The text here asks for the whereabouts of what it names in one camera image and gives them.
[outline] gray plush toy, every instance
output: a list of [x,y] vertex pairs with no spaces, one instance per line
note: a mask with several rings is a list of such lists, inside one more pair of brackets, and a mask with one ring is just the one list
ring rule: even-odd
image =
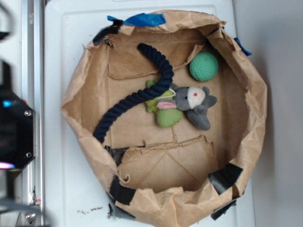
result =
[[209,95],[207,87],[178,87],[172,84],[171,88],[176,92],[173,100],[161,100],[157,107],[161,110],[177,108],[185,111],[189,120],[202,130],[210,129],[210,122],[207,118],[207,110],[216,104],[217,98]]

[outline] green plush toy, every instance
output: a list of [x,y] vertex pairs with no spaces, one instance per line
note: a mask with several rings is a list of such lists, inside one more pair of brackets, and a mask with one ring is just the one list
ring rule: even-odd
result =
[[[146,86],[148,88],[150,88],[152,85],[156,84],[157,82],[158,82],[157,79],[148,80],[146,82]],[[160,97],[151,99],[151,100],[148,100],[145,102],[147,105],[147,112],[149,112],[149,113],[154,112],[156,114],[157,124],[162,128],[167,128],[167,127],[171,127],[171,126],[175,125],[183,117],[183,112],[178,110],[177,108],[160,110],[157,107],[157,103],[160,100],[162,100],[164,98],[165,98],[165,100],[171,100],[171,99],[173,99],[173,97],[174,97],[174,92],[168,90],[168,91],[164,92],[163,95],[161,95]]]

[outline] navy blue rope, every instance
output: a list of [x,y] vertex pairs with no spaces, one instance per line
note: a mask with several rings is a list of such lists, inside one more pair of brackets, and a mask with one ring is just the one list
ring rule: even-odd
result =
[[142,102],[161,96],[169,89],[172,83],[174,72],[172,71],[172,66],[169,64],[169,61],[166,60],[164,55],[152,46],[146,44],[139,44],[138,50],[153,61],[157,67],[159,67],[162,76],[159,82],[155,85],[150,88],[145,88],[144,90],[139,90],[137,93],[132,93],[125,99],[120,100],[119,103],[114,105],[114,107],[110,108],[105,113],[94,132],[94,137],[96,137],[101,143],[104,142],[104,137],[106,136],[109,127],[119,116],[121,116],[121,114]]

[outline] wall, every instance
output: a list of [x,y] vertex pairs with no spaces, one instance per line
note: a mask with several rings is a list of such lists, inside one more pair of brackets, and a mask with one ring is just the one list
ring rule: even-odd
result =
[[233,3],[238,37],[268,85],[266,138],[252,176],[256,226],[302,226],[303,1]]

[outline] paper bag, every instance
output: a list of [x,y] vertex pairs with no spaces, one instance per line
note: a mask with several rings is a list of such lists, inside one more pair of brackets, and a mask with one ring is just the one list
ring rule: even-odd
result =
[[[155,13],[163,13],[166,23],[121,26],[117,35],[86,47],[64,96],[62,114],[116,206],[140,222],[187,227],[243,195],[262,150],[267,87],[224,31],[225,22],[198,12]],[[142,103],[113,123],[103,144],[93,137],[109,108],[160,76],[137,50],[139,43],[167,57],[174,83],[206,86],[217,97],[207,114],[210,130],[196,128],[186,117],[161,128]],[[207,82],[189,73],[188,64],[199,52],[210,52],[219,62],[217,75]],[[121,152],[119,158],[113,151]]]

